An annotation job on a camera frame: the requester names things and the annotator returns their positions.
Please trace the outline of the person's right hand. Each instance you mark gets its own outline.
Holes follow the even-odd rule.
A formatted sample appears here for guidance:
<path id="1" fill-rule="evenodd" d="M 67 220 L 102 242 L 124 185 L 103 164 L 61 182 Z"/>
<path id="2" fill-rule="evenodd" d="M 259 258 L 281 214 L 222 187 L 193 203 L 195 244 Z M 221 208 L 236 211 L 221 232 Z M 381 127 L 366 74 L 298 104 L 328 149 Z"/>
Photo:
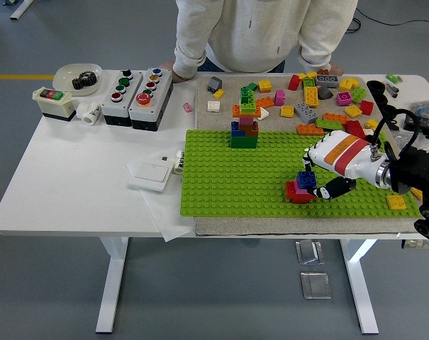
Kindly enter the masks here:
<path id="1" fill-rule="evenodd" d="M 188 80 L 191 80 L 191 79 L 194 78 L 194 76 L 191 76 L 189 78 L 179 76 L 173 70 L 173 65 L 174 65 L 173 62 L 165 62 L 165 63 L 161 64 L 160 66 L 158 66 L 158 68 L 160 68 L 160 69 L 168 69 L 168 70 L 171 71 L 171 73 L 172 73 L 172 82 L 173 83 L 182 83 L 182 82 L 185 82 L 185 81 L 188 81 Z"/>

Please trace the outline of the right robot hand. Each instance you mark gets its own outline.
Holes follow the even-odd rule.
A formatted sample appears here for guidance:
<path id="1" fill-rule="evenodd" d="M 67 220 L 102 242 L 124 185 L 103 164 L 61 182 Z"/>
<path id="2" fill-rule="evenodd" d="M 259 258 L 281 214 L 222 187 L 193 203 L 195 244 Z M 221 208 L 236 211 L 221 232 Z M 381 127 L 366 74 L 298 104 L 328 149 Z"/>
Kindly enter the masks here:
<path id="1" fill-rule="evenodd" d="M 389 165 L 386 155 L 366 140 L 336 130 L 325 135 L 303 155 L 307 171 L 313 165 L 329 170 L 338 176 L 320 188 L 307 191 L 318 198 L 333 199 L 356 187 L 359 178 L 378 187 L 391 187 Z"/>

